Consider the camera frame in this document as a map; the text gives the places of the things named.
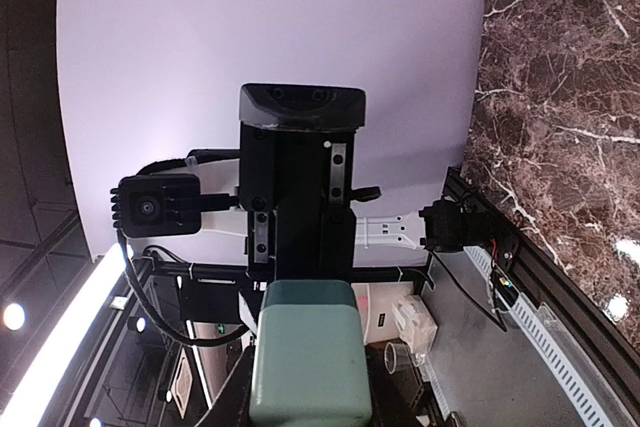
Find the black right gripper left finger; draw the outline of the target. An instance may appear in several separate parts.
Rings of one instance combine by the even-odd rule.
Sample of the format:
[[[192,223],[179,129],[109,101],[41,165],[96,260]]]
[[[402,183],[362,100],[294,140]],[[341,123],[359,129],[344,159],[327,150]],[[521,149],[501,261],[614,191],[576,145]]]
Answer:
[[[248,427],[255,347],[247,347],[213,405],[195,424],[196,427]]]

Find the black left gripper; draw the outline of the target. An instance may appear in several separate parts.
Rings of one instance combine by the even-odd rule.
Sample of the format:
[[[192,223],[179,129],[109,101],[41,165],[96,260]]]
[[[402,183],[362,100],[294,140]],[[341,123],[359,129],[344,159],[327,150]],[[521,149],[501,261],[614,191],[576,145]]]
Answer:
[[[359,88],[247,83],[240,89],[239,199],[254,280],[338,279],[354,265],[352,202],[380,197],[352,186]],[[346,131],[346,132],[292,132]]]

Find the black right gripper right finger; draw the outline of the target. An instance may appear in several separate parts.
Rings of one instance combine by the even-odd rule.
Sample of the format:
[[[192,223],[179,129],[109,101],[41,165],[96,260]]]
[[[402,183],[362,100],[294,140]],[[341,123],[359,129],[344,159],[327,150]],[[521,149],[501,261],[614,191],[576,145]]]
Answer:
[[[377,427],[399,426],[397,412],[392,404],[393,384],[388,378],[382,357],[378,350],[370,346],[365,347],[365,355],[372,400],[370,425]]]

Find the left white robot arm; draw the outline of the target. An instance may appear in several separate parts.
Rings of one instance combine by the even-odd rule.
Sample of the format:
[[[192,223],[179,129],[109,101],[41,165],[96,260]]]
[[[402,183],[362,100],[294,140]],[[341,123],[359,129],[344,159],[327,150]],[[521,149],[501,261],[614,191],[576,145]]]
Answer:
[[[355,216],[351,202],[381,194],[351,186],[365,104],[356,88],[242,86],[237,193],[229,201],[247,214],[250,268],[276,280],[347,281],[358,245],[456,252],[482,242],[479,216],[450,201],[395,218]]]

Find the green plug charger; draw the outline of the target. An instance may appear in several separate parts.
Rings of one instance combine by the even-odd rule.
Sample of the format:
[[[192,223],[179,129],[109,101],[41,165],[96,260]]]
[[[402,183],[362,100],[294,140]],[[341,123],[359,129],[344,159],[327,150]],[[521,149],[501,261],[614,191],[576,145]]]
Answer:
[[[340,280],[278,280],[258,318],[255,426],[366,426],[372,401],[356,297]]]

